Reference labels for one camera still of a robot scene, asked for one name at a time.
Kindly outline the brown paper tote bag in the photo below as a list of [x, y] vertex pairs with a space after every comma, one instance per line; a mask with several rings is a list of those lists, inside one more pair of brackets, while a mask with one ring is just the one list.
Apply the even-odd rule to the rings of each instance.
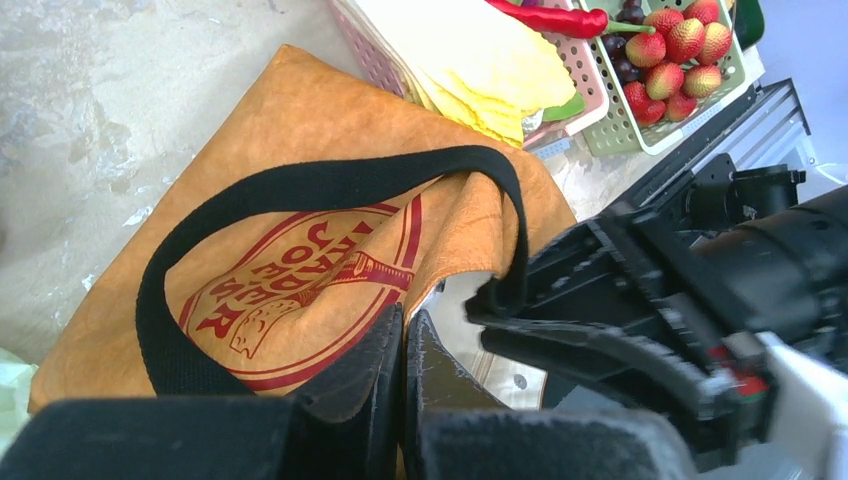
[[82, 301], [31, 386], [67, 399], [285, 395], [382, 314], [572, 226], [543, 163], [281, 47]]

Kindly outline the toy napa cabbage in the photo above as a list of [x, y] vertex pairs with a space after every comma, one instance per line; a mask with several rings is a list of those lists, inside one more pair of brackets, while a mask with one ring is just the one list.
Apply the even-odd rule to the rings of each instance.
[[523, 120], [577, 93], [556, 47], [485, 1], [349, 1], [406, 99], [513, 147]]

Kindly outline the green plastic basket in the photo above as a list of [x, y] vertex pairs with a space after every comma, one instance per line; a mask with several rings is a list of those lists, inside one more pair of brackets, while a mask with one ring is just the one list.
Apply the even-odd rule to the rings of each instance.
[[[610, 15], [611, 20], [621, 9], [624, 1], [586, 1], [584, 7], [601, 9]], [[642, 1], [646, 13], [657, 7], [688, 6], [693, 1]], [[593, 39], [590, 46], [593, 56], [599, 65], [599, 71], [604, 82], [604, 90], [609, 97], [609, 106], [605, 117], [589, 127], [585, 133], [586, 140], [593, 154], [609, 155], [641, 150], [650, 155], [656, 155], [673, 143], [692, 134], [698, 127], [715, 116], [723, 107], [737, 99], [747, 88], [748, 75], [744, 67], [742, 49], [733, 31], [733, 20], [726, 2], [721, 3], [719, 21], [728, 25], [733, 34], [733, 43], [729, 53], [719, 61], [722, 70], [723, 83], [710, 97], [700, 100], [693, 114], [681, 123], [662, 121], [649, 127], [641, 127], [631, 114], [625, 102], [622, 86], [617, 79], [612, 61], [603, 43], [602, 36]]]

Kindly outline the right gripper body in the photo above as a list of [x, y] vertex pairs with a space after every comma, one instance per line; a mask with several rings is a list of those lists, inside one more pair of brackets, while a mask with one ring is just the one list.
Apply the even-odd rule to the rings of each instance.
[[583, 222], [529, 264], [538, 274], [657, 274], [680, 288], [672, 301], [706, 331], [723, 373], [723, 415], [682, 424], [658, 412], [694, 458], [734, 458], [771, 442], [778, 385], [760, 332], [847, 376], [847, 191], [838, 188], [688, 246], [649, 210]]

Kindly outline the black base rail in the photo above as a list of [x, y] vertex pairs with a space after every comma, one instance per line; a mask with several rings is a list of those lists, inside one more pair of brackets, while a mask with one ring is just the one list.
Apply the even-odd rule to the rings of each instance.
[[686, 220], [688, 191], [724, 184], [734, 172], [785, 165], [803, 171], [815, 165], [811, 130], [790, 78], [749, 87], [615, 201], [649, 207], [673, 222]]

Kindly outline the toy grape bunch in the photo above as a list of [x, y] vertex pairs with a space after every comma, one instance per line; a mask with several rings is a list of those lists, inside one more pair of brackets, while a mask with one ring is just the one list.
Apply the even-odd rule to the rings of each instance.
[[[626, 0], [621, 10], [615, 16], [620, 23], [641, 25], [645, 18], [641, 0]], [[626, 56], [626, 43], [634, 33], [615, 33], [602, 36], [603, 46], [612, 61], [613, 70], [622, 84], [638, 81], [640, 69], [633, 65]]]

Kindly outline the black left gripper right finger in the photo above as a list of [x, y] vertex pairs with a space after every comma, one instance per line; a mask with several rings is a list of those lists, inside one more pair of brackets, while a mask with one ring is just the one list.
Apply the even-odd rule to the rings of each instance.
[[693, 479], [682, 437], [632, 410], [513, 410], [443, 346], [429, 313], [406, 340], [402, 441], [410, 479]]

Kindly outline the toy lychee bunch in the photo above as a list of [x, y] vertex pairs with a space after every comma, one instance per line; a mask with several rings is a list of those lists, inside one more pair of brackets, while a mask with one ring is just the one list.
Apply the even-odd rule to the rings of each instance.
[[662, 121], [681, 123], [698, 102], [723, 83], [718, 66], [730, 50], [733, 34], [719, 21], [719, 1], [693, 1], [686, 7], [657, 7], [641, 25], [654, 34], [635, 34], [626, 43], [626, 56], [640, 69], [640, 79], [620, 84], [625, 102], [641, 127]]

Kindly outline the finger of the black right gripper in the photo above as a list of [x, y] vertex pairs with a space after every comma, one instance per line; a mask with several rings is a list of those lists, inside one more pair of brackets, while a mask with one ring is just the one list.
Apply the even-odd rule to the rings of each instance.
[[723, 415], [723, 373], [702, 327], [657, 274], [538, 274], [525, 290], [493, 279], [464, 304], [484, 347], [675, 423]]

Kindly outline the green plastic grocery bag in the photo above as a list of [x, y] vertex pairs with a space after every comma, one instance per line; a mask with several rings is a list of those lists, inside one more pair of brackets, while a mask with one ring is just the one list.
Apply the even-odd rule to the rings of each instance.
[[37, 370], [37, 365], [1, 350], [1, 455], [5, 454], [30, 419], [29, 396]]

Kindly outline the pink plastic basket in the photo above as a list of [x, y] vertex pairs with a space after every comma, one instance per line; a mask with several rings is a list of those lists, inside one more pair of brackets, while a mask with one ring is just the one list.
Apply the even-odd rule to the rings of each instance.
[[[341, 9], [340, 2], [331, 1], [329, 6], [365, 79], [374, 86], [412, 101], [414, 95], [407, 92], [405, 78], [397, 74], [393, 60], [374, 46], [368, 36], [360, 32], [360, 26], [351, 21]], [[556, 134], [560, 138], [577, 135], [602, 120], [609, 106], [609, 97], [604, 90], [604, 82], [595, 64], [590, 44], [585, 40], [566, 38], [562, 35], [551, 35], [549, 41], [557, 48], [559, 57], [578, 91], [576, 98], [583, 102], [584, 108], [575, 115], [564, 117], [557, 122], [544, 121], [538, 128], [526, 131], [524, 147], [527, 149], [542, 144], [547, 135]]]

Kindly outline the toy red chili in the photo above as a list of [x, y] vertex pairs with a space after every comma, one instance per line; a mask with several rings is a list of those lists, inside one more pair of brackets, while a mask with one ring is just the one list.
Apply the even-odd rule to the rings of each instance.
[[606, 34], [654, 34], [656, 32], [652, 26], [632, 25], [611, 20], [601, 9], [587, 11], [539, 6], [524, 7], [503, 0], [487, 0], [487, 3], [534, 31], [555, 33], [576, 39], [592, 39]]

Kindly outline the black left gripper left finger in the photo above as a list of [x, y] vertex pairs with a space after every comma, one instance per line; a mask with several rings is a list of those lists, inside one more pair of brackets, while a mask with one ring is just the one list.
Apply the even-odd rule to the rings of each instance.
[[1, 460], [5, 479], [390, 479], [403, 314], [297, 391], [59, 401]]

